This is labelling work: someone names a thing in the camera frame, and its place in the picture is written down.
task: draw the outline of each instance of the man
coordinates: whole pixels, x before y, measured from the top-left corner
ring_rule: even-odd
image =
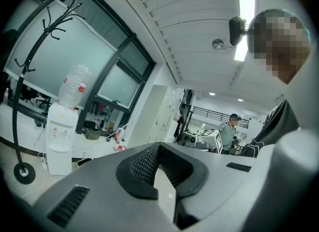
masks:
[[[223,144],[222,154],[229,155],[229,150],[232,145],[233,137],[236,134],[236,126],[238,121],[241,120],[236,114],[231,114],[229,122],[223,122],[220,124],[218,131],[220,134],[221,142]]]
[[[285,84],[289,84],[311,51],[310,32],[287,10],[268,9],[254,17],[248,28],[248,49]],[[298,128],[298,122],[284,100],[266,117],[262,131],[240,155],[257,157],[259,150],[275,144],[284,134]]]

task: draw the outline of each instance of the office chair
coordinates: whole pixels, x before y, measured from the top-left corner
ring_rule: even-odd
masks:
[[[41,108],[41,106],[42,106],[43,104],[46,104],[45,112],[47,112],[48,109],[49,109],[51,97],[49,97],[49,96],[47,96],[47,95],[45,95],[45,94],[41,94],[41,93],[40,93],[40,96],[41,96],[42,98],[44,98],[44,100],[43,100],[43,99],[36,99],[35,103],[38,103],[38,101],[41,102],[41,104],[39,105],[39,108]]]
[[[33,106],[34,104],[31,102],[31,99],[36,98],[39,96],[39,92],[26,86],[22,85],[21,87],[21,97],[20,99],[25,101],[25,102],[30,102]]]

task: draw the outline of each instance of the water bottle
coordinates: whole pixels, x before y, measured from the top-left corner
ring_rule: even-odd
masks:
[[[3,97],[3,104],[6,105],[8,103],[8,96],[9,96],[9,89],[6,88],[6,91],[4,92],[4,97]]]
[[[85,89],[91,83],[92,71],[83,63],[72,67],[59,91],[59,104],[73,109],[84,96]]]
[[[10,88],[12,90],[12,98],[14,97],[17,84],[18,84],[18,81],[13,78],[10,83]]]

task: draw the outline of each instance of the ceiling light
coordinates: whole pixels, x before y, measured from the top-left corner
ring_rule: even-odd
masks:
[[[255,15],[255,0],[239,0],[240,17],[246,20],[246,27],[250,24]],[[234,59],[244,61],[248,51],[247,37],[243,36],[242,40],[236,47]]]

